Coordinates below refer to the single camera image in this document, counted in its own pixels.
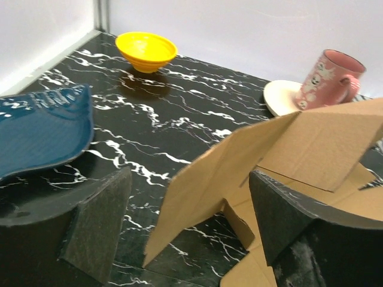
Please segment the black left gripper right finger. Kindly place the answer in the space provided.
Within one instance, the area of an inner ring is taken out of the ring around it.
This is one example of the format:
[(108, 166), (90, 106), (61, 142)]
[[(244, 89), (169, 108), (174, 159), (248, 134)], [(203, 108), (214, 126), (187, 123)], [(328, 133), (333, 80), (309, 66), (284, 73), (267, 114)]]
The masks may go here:
[(249, 188), (277, 286), (382, 286), (382, 221), (252, 171)]

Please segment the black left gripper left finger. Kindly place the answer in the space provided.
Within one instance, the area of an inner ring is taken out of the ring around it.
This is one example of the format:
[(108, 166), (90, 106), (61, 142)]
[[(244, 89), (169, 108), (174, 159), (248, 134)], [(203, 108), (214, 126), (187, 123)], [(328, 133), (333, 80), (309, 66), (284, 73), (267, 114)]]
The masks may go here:
[(131, 188), (124, 168), (67, 191), (3, 189), (1, 285), (107, 285)]

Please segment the brown cardboard box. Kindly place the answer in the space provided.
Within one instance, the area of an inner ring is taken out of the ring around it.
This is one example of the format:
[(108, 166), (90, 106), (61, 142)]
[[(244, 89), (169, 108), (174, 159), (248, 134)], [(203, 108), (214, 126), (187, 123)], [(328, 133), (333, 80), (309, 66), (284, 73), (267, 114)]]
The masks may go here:
[(249, 188), (252, 171), (342, 211), (382, 221), (382, 188), (360, 162), (382, 138), (382, 100), (294, 112), (243, 127), (170, 181), (145, 247), (151, 262), (184, 229), (223, 212), (247, 255), (221, 286), (277, 286)]

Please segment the dark blue leaf dish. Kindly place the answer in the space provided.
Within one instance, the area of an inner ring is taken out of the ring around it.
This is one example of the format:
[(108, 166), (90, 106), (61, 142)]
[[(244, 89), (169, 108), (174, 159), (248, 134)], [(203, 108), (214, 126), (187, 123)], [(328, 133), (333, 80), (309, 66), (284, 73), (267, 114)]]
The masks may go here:
[(1, 98), (1, 179), (78, 158), (94, 137), (87, 84)]

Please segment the white floral plate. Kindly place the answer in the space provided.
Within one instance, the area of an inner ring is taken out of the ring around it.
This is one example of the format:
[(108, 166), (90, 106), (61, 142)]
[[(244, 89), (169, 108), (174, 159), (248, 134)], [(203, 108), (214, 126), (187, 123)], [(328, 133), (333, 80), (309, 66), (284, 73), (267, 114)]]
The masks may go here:
[(301, 83), (287, 80), (267, 83), (263, 89), (263, 98), (271, 114), (279, 117), (300, 111), (293, 100), (301, 86)]

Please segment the dark red cup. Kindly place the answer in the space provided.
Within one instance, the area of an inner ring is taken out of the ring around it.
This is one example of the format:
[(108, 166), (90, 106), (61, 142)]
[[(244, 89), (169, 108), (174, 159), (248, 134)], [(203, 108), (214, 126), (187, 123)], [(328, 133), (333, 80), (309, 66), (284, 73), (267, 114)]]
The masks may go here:
[(366, 67), (337, 50), (326, 49), (304, 80), (294, 98), (301, 110), (348, 103), (360, 90)]

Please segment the orange round bowl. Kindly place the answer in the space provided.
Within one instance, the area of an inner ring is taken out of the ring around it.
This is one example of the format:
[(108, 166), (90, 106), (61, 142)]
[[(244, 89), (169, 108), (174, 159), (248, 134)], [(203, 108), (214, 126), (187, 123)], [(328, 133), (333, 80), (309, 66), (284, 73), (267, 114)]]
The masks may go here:
[(121, 55), (139, 72), (151, 74), (166, 66), (177, 55), (177, 46), (160, 35), (126, 32), (115, 39)]

